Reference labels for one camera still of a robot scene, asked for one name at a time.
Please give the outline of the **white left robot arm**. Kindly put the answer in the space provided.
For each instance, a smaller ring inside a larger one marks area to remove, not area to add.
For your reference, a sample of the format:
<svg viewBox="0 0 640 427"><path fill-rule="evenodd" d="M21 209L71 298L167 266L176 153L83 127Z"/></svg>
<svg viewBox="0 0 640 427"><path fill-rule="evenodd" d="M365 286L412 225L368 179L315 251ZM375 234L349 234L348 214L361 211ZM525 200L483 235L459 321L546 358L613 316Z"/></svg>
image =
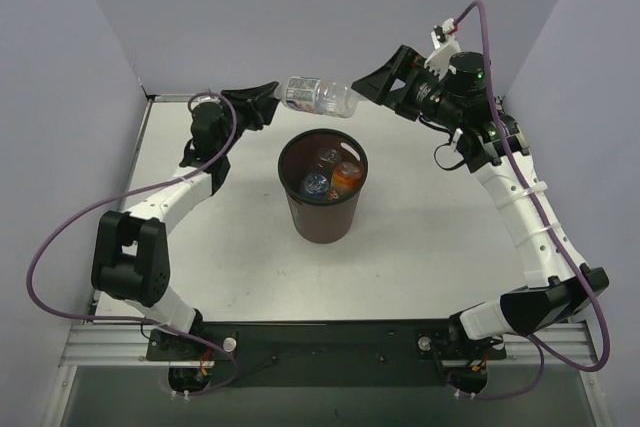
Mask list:
<svg viewBox="0 0 640 427"><path fill-rule="evenodd" d="M172 331L169 345L183 358L202 352L205 334L193 326L197 310L170 286L168 235L222 187L230 171L228 153L242 134L271 124L278 87L278 82L270 82L193 95L187 103L191 136L172 177L128 210L108 211L100 218L93 288Z"/></svg>

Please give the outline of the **clear plastic bottle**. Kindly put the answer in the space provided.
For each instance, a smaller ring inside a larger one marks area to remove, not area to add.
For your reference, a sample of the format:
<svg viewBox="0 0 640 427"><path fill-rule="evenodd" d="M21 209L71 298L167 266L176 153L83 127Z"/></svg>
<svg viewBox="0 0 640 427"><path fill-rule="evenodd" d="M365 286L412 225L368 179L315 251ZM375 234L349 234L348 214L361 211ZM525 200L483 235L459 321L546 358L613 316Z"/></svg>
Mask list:
<svg viewBox="0 0 640 427"><path fill-rule="evenodd" d="M314 157L314 166L327 175L331 174L335 167L342 162L341 153L331 147L320 148Z"/></svg>

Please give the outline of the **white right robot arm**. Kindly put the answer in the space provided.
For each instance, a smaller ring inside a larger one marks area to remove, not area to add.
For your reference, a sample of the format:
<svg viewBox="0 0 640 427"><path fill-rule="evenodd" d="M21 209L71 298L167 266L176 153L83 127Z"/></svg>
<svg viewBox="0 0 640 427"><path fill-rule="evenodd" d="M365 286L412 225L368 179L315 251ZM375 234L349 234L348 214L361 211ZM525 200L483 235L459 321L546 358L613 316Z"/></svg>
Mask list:
<svg viewBox="0 0 640 427"><path fill-rule="evenodd" d="M480 53L456 52L440 72L434 58L402 45L352 85L403 118L447 132L509 232L526 284L453 316L471 341L529 336L582 311L609 285L605 270L587 265L553 213L517 121L498 113L489 96L487 67Z"/></svg>

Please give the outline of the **blue label plastic bottle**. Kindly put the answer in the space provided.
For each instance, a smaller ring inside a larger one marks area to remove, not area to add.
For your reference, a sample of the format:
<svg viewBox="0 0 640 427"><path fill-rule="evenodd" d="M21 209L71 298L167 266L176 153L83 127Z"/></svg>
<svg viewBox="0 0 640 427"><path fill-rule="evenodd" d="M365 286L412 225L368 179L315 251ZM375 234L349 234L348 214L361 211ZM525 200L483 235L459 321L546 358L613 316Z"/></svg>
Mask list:
<svg viewBox="0 0 640 427"><path fill-rule="evenodd" d="M320 172L307 174L301 182L299 194L305 198L323 200L327 197L330 180Z"/></svg>

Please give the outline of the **brown plastic waste bin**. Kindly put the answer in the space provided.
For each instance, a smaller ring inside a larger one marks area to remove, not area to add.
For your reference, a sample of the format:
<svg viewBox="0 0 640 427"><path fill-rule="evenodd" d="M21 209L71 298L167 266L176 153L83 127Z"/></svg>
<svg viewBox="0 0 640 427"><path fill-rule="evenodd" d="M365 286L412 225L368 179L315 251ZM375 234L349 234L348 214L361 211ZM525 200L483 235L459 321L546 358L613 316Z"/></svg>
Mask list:
<svg viewBox="0 0 640 427"><path fill-rule="evenodd" d="M314 200L300 193L303 180L311 172L316 154L323 147L336 149L345 161L362 171L354 190L336 200ZM316 244L328 244L347 234L368 175L366 153L354 138L328 128L303 132L284 146L277 172L294 227L303 238Z"/></svg>

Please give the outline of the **orange label plastic bottle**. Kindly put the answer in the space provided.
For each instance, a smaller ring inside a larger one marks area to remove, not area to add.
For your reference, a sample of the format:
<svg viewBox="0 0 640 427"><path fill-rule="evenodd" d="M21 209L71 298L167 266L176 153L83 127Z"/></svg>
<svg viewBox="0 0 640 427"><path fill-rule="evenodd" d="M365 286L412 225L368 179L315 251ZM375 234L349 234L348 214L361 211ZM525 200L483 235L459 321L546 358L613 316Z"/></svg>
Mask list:
<svg viewBox="0 0 640 427"><path fill-rule="evenodd" d="M337 201L351 194L359 185L363 172L351 162L340 162L333 170L326 196L328 201Z"/></svg>

